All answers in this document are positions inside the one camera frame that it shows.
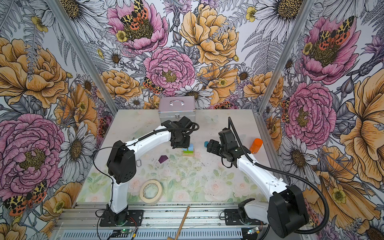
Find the wooden mallet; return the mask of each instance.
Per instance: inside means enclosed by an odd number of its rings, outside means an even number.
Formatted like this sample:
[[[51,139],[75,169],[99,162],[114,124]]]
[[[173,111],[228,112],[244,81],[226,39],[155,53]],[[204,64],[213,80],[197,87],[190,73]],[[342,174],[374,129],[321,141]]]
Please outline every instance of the wooden mallet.
[[[176,233],[175,239],[168,237],[167,240],[177,240],[177,238],[179,237],[179,234],[181,232],[181,229],[183,228],[184,221],[187,218],[188,211],[189,211],[189,206],[187,207],[187,210],[184,213],[183,220],[181,220],[181,224],[179,226],[179,230]]]

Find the case lid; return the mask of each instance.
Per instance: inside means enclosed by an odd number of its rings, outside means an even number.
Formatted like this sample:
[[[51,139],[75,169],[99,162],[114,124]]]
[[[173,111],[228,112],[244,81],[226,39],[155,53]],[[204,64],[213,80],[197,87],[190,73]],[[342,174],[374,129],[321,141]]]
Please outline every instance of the case lid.
[[[195,110],[195,97],[193,96],[162,97],[160,99],[159,113],[194,111],[194,110]]]

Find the purple block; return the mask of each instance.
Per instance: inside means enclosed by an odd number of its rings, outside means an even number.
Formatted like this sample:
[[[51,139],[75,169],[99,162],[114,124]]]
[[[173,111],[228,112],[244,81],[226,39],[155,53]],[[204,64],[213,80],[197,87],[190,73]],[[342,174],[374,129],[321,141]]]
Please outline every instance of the purple block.
[[[160,158],[159,158],[159,163],[163,163],[163,162],[165,162],[165,160],[167,160],[167,159],[168,159],[167,156],[165,156],[165,155],[161,155]]]

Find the case handle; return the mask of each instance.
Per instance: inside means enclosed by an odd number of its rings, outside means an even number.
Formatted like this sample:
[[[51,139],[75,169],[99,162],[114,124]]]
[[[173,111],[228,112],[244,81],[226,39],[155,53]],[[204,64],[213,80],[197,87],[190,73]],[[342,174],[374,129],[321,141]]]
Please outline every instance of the case handle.
[[[181,101],[181,100],[173,100],[173,101],[170,101],[170,102],[169,102],[169,105],[173,106],[173,102],[181,102],[181,105],[182,105],[182,106],[184,105],[184,102]]]

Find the table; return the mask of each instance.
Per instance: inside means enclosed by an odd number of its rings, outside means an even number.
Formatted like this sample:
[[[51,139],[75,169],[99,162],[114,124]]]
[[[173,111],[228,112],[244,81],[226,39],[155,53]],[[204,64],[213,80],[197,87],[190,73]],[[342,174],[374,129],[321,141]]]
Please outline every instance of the table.
[[[208,153],[204,142],[219,140],[218,132],[228,126],[228,117],[236,127],[244,146],[250,147],[255,138],[261,138],[253,113],[248,109],[196,110],[200,129],[193,132],[191,143],[195,156],[183,157],[181,149],[172,149],[170,142],[163,143],[141,157],[142,166],[130,180],[128,204],[140,203],[139,190],[144,182],[158,180],[163,186],[160,203],[241,202],[250,197],[267,201],[261,190],[243,172],[225,168],[221,158]],[[106,134],[101,147],[112,146],[116,141],[139,138],[160,125],[157,110],[119,110]],[[95,157],[96,166],[108,172],[106,166],[111,149],[103,149]],[[158,159],[169,159],[160,164]],[[255,154],[258,161],[270,166],[264,145]],[[107,203],[111,197],[111,180],[91,167],[88,177],[77,197],[77,203]]]

